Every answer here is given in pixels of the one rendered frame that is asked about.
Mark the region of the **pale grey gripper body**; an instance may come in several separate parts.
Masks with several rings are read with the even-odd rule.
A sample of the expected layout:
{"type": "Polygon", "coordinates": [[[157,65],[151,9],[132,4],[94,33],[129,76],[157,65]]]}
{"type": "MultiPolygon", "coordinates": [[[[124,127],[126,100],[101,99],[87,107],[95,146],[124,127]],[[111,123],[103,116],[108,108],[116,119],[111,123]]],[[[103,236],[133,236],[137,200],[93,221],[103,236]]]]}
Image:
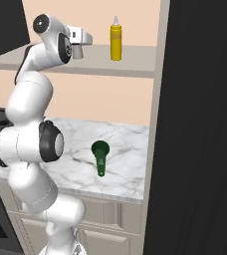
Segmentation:
{"type": "Polygon", "coordinates": [[[84,29],[81,30],[81,45],[91,45],[93,43],[93,36],[86,32],[84,29]]]}

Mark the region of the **beige cupboard door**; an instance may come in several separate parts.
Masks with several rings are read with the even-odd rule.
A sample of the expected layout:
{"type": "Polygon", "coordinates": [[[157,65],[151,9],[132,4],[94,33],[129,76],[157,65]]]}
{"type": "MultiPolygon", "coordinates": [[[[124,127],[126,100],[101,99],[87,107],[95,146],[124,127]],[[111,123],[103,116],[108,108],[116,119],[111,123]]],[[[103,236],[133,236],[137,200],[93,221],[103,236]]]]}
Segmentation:
{"type": "Polygon", "coordinates": [[[39,255],[48,243],[45,232],[46,223],[26,217],[19,217],[18,223],[21,230],[21,238],[24,241],[25,255],[39,255]]]}
{"type": "Polygon", "coordinates": [[[83,230],[82,240],[88,255],[129,254],[129,238],[127,236],[83,230]]]}

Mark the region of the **beige wall cabinet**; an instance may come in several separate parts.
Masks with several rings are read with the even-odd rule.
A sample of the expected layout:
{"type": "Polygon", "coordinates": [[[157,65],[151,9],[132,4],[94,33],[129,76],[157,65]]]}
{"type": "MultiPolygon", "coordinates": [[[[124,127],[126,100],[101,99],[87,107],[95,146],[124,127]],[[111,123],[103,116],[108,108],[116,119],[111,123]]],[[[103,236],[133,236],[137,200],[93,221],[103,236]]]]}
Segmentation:
{"type": "Polygon", "coordinates": [[[28,24],[42,13],[83,28],[93,43],[84,57],[52,73],[151,78],[154,76],[160,0],[23,0],[28,24]],[[122,55],[110,57],[110,27],[118,19],[122,28],[122,55]]]}

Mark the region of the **green measuring scoop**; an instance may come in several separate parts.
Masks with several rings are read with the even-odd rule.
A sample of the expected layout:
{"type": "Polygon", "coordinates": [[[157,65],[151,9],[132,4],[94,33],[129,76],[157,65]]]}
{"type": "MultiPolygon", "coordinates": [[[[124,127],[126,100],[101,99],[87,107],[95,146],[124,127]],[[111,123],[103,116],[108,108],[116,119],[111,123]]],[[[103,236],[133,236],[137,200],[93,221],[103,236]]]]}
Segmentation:
{"type": "Polygon", "coordinates": [[[110,152],[110,146],[103,140],[97,140],[92,145],[92,153],[96,158],[98,176],[104,177],[106,173],[106,158],[110,152]]]}

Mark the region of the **black fridge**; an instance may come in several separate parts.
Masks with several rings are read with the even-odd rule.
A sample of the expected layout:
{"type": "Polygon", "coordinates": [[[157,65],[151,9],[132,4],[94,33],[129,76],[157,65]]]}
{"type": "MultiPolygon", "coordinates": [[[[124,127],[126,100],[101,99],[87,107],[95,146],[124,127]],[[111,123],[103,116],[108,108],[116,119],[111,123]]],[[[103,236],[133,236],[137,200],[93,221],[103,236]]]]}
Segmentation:
{"type": "Polygon", "coordinates": [[[143,255],[227,255],[227,0],[170,0],[143,255]]]}

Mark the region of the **beige drawer front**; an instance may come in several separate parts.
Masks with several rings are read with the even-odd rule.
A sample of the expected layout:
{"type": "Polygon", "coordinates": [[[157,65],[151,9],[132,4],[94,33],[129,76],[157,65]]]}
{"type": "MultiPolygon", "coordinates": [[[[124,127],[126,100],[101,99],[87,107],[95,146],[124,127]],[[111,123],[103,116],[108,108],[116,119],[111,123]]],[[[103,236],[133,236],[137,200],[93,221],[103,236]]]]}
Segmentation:
{"type": "Polygon", "coordinates": [[[122,204],[110,200],[85,199],[84,222],[122,229],[122,204]]]}

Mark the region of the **yellow condiment bottle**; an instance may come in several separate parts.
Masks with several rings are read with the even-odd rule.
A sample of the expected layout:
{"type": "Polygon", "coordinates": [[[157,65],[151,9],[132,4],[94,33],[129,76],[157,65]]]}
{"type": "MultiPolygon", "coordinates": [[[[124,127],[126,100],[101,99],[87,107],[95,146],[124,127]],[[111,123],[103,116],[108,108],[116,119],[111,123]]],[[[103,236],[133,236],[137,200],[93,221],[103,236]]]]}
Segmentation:
{"type": "Polygon", "coordinates": [[[121,60],[121,24],[118,22],[118,18],[113,18],[113,23],[110,28],[111,34],[111,60],[121,60]]]}

